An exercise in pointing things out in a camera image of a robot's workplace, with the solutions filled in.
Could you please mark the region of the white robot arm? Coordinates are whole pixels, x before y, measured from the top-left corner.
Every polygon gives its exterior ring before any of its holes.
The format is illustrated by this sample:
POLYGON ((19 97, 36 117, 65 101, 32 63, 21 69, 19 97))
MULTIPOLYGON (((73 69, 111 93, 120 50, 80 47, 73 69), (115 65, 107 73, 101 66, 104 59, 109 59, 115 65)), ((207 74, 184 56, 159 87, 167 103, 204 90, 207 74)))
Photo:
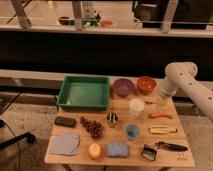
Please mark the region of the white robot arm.
POLYGON ((193 62, 169 63, 165 67, 165 78, 160 83, 158 94, 161 98, 170 98, 180 89, 213 122, 213 91, 195 79, 197 73, 197 65, 193 62))

